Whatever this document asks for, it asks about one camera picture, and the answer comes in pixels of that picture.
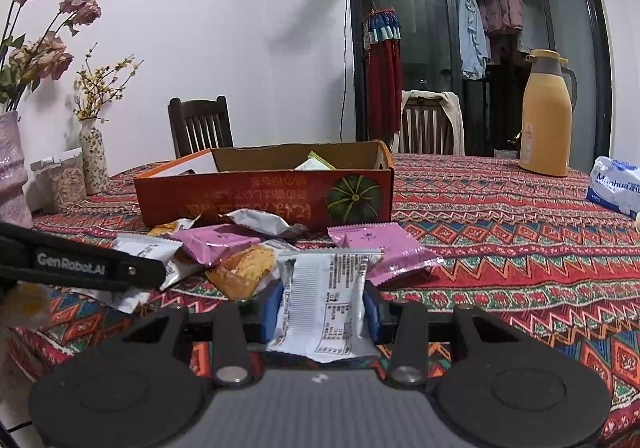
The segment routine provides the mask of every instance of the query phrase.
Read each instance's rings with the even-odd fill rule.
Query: wooden chair
[[[453,127],[438,100],[409,98],[400,133],[400,152],[453,154]]]
[[[176,157],[234,146],[224,96],[215,101],[171,98],[168,109]]]

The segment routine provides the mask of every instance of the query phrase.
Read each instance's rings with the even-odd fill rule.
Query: dining table
[[[432,311],[481,307],[587,365],[612,396],[599,445],[640,446],[640,234],[633,219],[586,200],[589,177],[576,170],[556,178],[523,170],[516,159],[456,155],[394,154],[393,162],[393,221],[444,263],[382,285],[382,295]],[[114,175],[105,192],[64,213],[35,216],[34,228],[104,247],[119,232],[145,232],[133,178],[157,165]],[[325,234],[295,244],[332,245]],[[133,314],[53,287],[49,322],[10,329],[9,352],[36,379],[139,316],[172,304],[202,313],[222,300],[203,274],[153,291]],[[211,349],[194,344],[196,374],[210,374]],[[377,363],[385,367],[390,350],[380,346]],[[428,355],[429,376],[451,366],[446,343],[430,343]]]

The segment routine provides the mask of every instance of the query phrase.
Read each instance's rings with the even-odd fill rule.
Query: thermos
[[[526,170],[564,177],[569,168],[571,115],[578,96],[575,73],[556,51],[532,50],[522,101],[520,163]],[[571,78],[571,98],[562,73]]]

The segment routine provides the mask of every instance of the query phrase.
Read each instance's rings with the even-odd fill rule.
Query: blue and white tissue package
[[[601,155],[591,169],[587,199],[635,219],[640,211],[640,169]]]

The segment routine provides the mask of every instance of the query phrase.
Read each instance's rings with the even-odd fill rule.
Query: pink snack wrapper
[[[216,224],[170,234],[196,262],[211,267],[222,259],[261,241],[235,224]]]
[[[397,223],[372,223],[336,226],[327,232],[339,248],[382,248],[382,260],[367,273],[367,280],[380,285],[416,269],[443,262]]]

